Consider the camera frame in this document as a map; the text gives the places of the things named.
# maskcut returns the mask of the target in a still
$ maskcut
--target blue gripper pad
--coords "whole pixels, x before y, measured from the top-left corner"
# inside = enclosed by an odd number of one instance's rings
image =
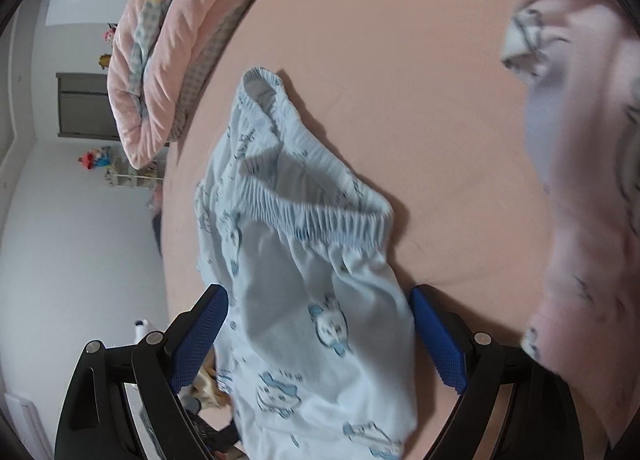
[[[226,290],[219,287],[176,348],[173,354],[174,372],[169,377],[169,386],[174,393],[178,393],[195,379],[225,322],[228,307]]]
[[[462,395],[468,385],[464,354],[420,288],[411,290],[410,301],[414,310],[415,329],[427,347],[442,382]]]

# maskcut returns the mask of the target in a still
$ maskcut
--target silver bolt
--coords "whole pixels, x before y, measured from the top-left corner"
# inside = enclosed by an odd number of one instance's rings
[[[150,345],[157,345],[162,342],[162,332],[151,332],[148,336],[146,336],[146,342]]]
[[[491,336],[489,334],[485,334],[484,332],[478,332],[474,335],[474,341],[482,346],[487,346],[491,344]]]
[[[95,354],[100,349],[100,341],[91,341],[85,349],[88,354]]]

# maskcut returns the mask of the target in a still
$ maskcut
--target pink blanket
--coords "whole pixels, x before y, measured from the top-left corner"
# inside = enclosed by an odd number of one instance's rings
[[[640,40],[615,0],[516,0],[502,60],[530,84],[527,145],[554,217],[522,347],[614,445],[640,406]]]
[[[129,0],[108,90],[131,165],[180,136],[207,76],[252,0]]]

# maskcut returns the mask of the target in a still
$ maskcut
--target bed sheet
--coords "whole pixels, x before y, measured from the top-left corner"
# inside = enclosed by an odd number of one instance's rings
[[[472,330],[517,344],[542,298],[548,205],[524,150],[526,88],[498,58],[512,0],[257,0],[168,155],[162,249],[170,317],[203,291],[193,193],[223,135],[241,75],[283,79],[305,125],[395,214],[390,262],[403,288],[430,283]],[[456,401],[421,343],[422,458]],[[476,459],[489,458],[502,389]],[[576,399],[586,458],[604,434]]]

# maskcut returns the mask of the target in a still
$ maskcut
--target bed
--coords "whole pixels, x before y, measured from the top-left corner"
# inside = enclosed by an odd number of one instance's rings
[[[432,284],[472,330],[517,344],[542,297],[551,228],[524,150],[526,88],[498,60],[510,8],[511,0],[257,0],[168,153],[170,318],[204,287],[194,186],[241,75],[263,66],[283,79],[314,135],[392,203],[390,261],[401,286]],[[420,425],[410,459],[425,455],[456,401],[422,344],[416,357]],[[504,391],[479,460],[491,453]],[[586,458],[601,458],[604,432],[579,398],[576,405]]]

